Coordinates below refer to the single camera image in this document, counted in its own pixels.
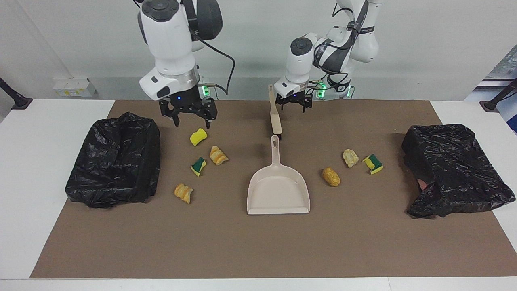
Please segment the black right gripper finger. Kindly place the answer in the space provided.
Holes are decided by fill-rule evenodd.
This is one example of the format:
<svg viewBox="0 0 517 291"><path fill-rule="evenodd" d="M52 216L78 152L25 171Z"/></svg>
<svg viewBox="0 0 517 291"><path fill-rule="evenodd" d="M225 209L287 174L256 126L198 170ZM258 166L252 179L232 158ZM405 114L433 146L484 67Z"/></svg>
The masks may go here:
<svg viewBox="0 0 517 291"><path fill-rule="evenodd" d="M179 126L179 114L181 113L181 106L176 105L170 99L161 99L159 100L159 107L161 116L170 118L176 127Z"/></svg>
<svg viewBox="0 0 517 291"><path fill-rule="evenodd" d="M200 99L194 102L194 113L205 120L206 128L217 118L217 108L214 99Z"/></svg>

